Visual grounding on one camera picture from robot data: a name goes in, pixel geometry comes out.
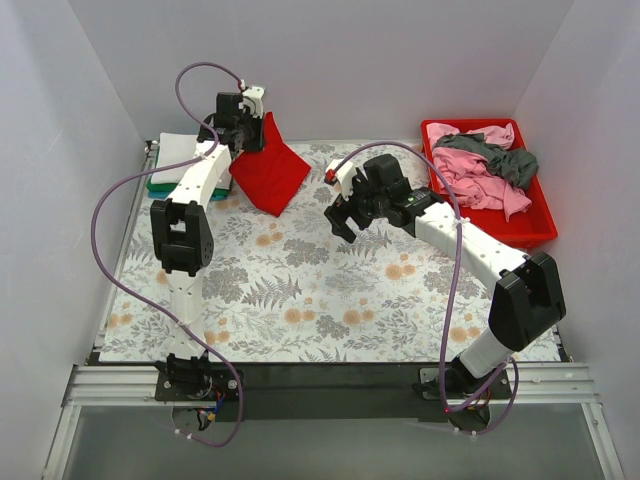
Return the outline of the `pink t shirt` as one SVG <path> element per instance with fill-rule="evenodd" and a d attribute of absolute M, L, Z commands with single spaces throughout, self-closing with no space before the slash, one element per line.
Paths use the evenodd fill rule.
<path fill-rule="evenodd" d="M 433 164 L 445 177 L 461 206 L 474 210 L 501 210 L 506 220 L 515 213 L 524 213 L 532 205 L 527 190 L 512 187 L 501 177 L 491 175 L 484 160 L 472 153 L 449 148 L 435 148 L 438 139 L 448 134 L 463 133 L 447 124 L 432 123 L 427 128 L 433 154 Z M 512 126 L 482 127 L 466 133 L 484 133 L 489 140 L 512 150 Z"/>

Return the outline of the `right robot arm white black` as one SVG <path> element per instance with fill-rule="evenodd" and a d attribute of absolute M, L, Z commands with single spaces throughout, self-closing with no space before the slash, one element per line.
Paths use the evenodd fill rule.
<path fill-rule="evenodd" d="M 430 188 L 412 187 L 394 156 L 375 157 L 362 167 L 334 160 L 325 181 L 340 189 L 325 210 L 334 235 L 352 243 L 356 235 L 349 220 L 366 229 L 385 219 L 449 255 L 456 269 L 468 270 L 492 295 L 487 328 L 424 391 L 437 389 L 441 397 L 479 395 L 514 353 L 565 317 L 560 275 L 550 255 L 528 255 L 505 245 L 457 215 Z"/>

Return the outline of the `folded teal t shirt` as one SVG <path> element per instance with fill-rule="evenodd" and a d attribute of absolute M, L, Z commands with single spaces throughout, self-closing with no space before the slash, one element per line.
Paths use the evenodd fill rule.
<path fill-rule="evenodd" d="M 147 197 L 150 199 L 166 199 L 170 194 L 169 191 L 151 191 L 147 192 Z M 222 201 L 226 200 L 229 196 L 229 191 L 224 189 L 215 189 L 212 193 L 210 200 L 211 201 Z"/>

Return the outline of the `grey t shirt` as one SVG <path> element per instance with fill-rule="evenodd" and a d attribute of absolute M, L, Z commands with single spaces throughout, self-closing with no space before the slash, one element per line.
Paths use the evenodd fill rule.
<path fill-rule="evenodd" d="M 538 172 L 536 157 L 524 148 L 508 150 L 482 133 L 448 134 L 435 148 L 449 148 L 480 156 L 487 171 L 506 180 L 512 187 L 528 190 Z"/>

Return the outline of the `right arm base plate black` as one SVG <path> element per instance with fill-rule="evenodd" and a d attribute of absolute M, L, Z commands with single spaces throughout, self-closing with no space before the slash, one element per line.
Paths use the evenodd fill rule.
<path fill-rule="evenodd" d="M 419 387 L 421 394 L 425 399 L 440 399 L 440 390 L 437 385 L 439 381 L 439 372 L 437 367 L 421 368 L 418 373 Z M 449 380 L 446 381 L 446 397 L 449 402 L 453 400 L 466 400 L 471 397 L 484 383 L 484 379 L 480 380 L 476 385 L 471 387 L 453 386 Z M 491 400 L 508 400 L 511 397 L 512 389 L 507 378 L 506 372 L 500 375 L 487 387 L 480 395 L 482 399 L 490 396 Z"/>

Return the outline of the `folded white t shirt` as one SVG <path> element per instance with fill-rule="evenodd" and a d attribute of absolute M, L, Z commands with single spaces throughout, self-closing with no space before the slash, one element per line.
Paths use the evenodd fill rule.
<path fill-rule="evenodd" d="M 175 189 L 180 194 L 212 191 L 214 198 L 226 198 L 231 191 L 228 146 L 214 140 L 198 141 L 196 135 L 161 133 L 155 170 L 147 181 L 151 195 L 166 197 Z"/>

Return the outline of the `red plastic bin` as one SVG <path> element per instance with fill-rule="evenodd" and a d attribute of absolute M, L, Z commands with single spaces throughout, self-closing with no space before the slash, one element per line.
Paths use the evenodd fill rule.
<path fill-rule="evenodd" d="M 433 154 L 427 128 L 432 123 L 447 124 L 463 133 L 482 127 L 511 125 L 514 133 L 512 148 L 526 147 L 517 122 L 511 118 L 425 119 L 421 122 L 420 129 L 425 155 L 431 161 Z M 473 224 L 502 243 L 521 249 L 533 249 L 554 240 L 558 233 L 537 177 L 532 179 L 526 196 L 532 201 L 530 208 L 524 213 L 513 214 L 509 221 L 506 221 L 504 212 L 498 210 L 474 210 L 462 206 L 460 211 L 463 217 L 468 217 Z"/>

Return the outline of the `aluminium frame rail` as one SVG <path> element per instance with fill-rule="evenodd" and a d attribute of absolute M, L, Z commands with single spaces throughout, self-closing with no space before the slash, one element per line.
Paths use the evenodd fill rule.
<path fill-rule="evenodd" d="M 241 363 L 244 393 L 313 393 L 337 391 L 404 393 L 414 383 L 433 379 L 432 363 Z M 493 405 L 506 401 L 506 389 L 518 388 L 516 401 L 527 404 L 596 403 L 598 393 L 585 364 L 524 362 L 519 372 L 508 367 L 492 387 Z M 63 397 L 64 406 L 187 406 L 194 401 L 178 392 L 151 365 L 99 365 L 73 369 Z"/>

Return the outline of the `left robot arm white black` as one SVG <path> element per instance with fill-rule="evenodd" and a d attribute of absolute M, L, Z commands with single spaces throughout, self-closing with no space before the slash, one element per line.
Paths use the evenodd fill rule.
<path fill-rule="evenodd" d="M 231 181 L 232 162 L 243 152 L 264 148 L 264 93 L 263 87 L 250 86 L 217 95 L 216 111 L 205 120 L 217 135 L 200 131 L 194 146 L 198 161 L 150 209 L 154 252 L 169 285 L 169 312 L 178 319 L 170 353 L 156 367 L 193 400 L 238 398 L 239 381 L 215 368 L 204 347 L 203 280 L 214 253 L 206 209 L 218 184 Z"/>

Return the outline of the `floral patterned table mat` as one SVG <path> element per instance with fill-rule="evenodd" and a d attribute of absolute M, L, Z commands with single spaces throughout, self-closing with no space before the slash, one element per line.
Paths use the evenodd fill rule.
<path fill-rule="evenodd" d="M 279 216 L 234 189 L 207 210 L 214 255 L 205 269 L 206 342 L 240 362 L 430 362 L 453 357 L 486 328 L 490 294 L 453 261 L 384 220 L 353 244 L 324 216 L 336 191 L 322 176 L 356 144 L 298 143 L 310 166 Z"/>

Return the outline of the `red t shirt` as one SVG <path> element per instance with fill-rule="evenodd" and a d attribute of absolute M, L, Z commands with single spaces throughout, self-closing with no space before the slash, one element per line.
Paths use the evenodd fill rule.
<path fill-rule="evenodd" d="M 279 217 L 299 191 L 311 166 L 283 140 L 272 112 L 264 117 L 265 148 L 244 152 L 230 166 L 230 173 L 251 203 Z"/>

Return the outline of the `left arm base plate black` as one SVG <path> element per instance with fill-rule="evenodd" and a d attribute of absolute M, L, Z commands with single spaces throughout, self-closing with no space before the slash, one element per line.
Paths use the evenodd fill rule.
<path fill-rule="evenodd" d="M 213 402 L 222 398 L 231 402 L 239 400 L 239 382 L 229 371 L 222 369 L 200 376 L 160 373 L 154 394 L 155 400 L 165 402 Z"/>

